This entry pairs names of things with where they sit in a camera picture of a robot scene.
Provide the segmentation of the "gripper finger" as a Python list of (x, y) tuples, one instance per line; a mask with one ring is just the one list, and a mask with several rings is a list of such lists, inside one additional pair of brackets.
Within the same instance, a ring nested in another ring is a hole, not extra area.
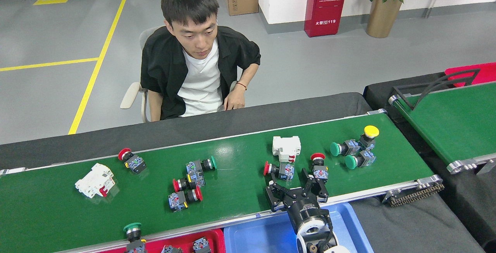
[(329, 193), (325, 186), (325, 182), (321, 178), (310, 175), (306, 168), (302, 168), (301, 172), (302, 176), (307, 179), (302, 188), (301, 196), (303, 196), (303, 198), (308, 198), (310, 195), (316, 195), (319, 203), (326, 203)]
[(275, 175), (271, 175), (271, 180), (268, 182), (266, 192), (272, 212), (278, 210), (288, 211), (289, 207), (291, 207), (294, 200), (294, 190), (278, 184)]

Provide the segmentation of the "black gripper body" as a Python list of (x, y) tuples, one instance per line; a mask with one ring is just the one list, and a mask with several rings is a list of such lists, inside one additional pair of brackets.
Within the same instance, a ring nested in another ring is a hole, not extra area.
[(311, 219), (327, 222), (315, 194), (307, 192), (306, 196), (303, 196), (302, 191), (290, 191), (290, 193), (290, 195), (284, 196), (284, 205), (293, 227), (300, 227)]

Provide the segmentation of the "person's left hand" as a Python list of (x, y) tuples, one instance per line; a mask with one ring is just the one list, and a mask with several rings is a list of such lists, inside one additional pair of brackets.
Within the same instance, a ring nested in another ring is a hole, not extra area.
[(224, 100), (224, 110), (244, 108), (246, 88), (237, 84)]

